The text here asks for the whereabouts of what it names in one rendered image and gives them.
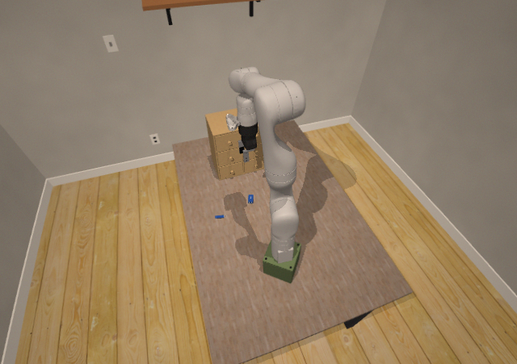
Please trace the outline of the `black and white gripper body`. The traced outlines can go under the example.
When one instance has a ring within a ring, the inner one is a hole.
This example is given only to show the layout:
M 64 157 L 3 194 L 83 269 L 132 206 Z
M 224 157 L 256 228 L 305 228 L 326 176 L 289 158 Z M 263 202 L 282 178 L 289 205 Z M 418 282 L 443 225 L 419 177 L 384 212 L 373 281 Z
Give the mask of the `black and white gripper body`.
M 238 127 L 246 150 L 257 148 L 256 134 L 258 133 L 258 121 L 255 113 L 242 115 L 237 112 L 237 116 L 227 114 L 226 123 L 230 131 L 235 131 Z

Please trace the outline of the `small brown wooden chest of drawers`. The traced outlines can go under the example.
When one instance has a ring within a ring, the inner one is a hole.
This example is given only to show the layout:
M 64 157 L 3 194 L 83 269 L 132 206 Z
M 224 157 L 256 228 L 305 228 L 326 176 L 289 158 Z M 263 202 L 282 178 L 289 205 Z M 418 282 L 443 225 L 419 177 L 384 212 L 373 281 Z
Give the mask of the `small brown wooden chest of drawers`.
M 215 136 L 224 135 L 224 134 L 231 133 L 231 132 L 238 132 L 238 127 L 235 131 L 230 131 L 228 129 L 228 126 L 226 123 L 227 114 L 232 114 L 234 116 L 237 116 L 237 108 L 232 109 L 232 110 L 220 111 L 220 112 L 215 112 L 215 113 L 205 115 L 207 129 L 208 129 L 209 144 L 210 144 L 210 149 L 211 149 L 211 154 L 212 154 L 212 161 L 215 166 L 216 172 L 217 172 L 217 167 L 218 167 L 217 175 L 218 175 L 219 180 L 223 180 L 223 179 L 220 178 L 219 167 L 221 167 L 221 166 L 218 165 L 217 154 L 216 154 L 218 152 L 216 151 Z M 214 143 L 215 143 L 215 149 L 214 149 Z

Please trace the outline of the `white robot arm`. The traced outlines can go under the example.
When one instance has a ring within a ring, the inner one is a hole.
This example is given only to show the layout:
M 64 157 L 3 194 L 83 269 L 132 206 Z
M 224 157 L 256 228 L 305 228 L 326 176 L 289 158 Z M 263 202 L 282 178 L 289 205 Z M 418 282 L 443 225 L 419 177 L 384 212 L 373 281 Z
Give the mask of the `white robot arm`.
M 272 257 L 278 263 L 292 261 L 294 234 L 299 224 L 292 193 L 296 155 L 275 134 L 275 125 L 304 113 L 304 92 L 297 82 L 264 77 L 255 67 L 235 69 L 229 75 L 229 84 L 240 93 L 237 96 L 238 113 L 255 113 L 258 121 L 265 175 L 270 187 Z

